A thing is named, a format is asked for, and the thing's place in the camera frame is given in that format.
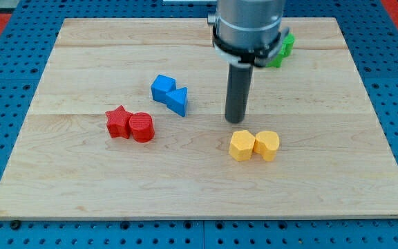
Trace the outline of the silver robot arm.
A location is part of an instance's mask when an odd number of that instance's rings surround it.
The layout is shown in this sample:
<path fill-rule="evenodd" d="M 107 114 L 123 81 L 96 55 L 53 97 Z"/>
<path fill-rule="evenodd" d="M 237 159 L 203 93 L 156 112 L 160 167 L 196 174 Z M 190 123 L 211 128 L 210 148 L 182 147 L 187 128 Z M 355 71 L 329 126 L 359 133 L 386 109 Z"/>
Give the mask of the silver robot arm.
<path fill-rule="evenodd" d="M 216 53 L 238 68 L 267 66 L 280 53 L 285 0 L 217 0 L 207 17 Z"/>

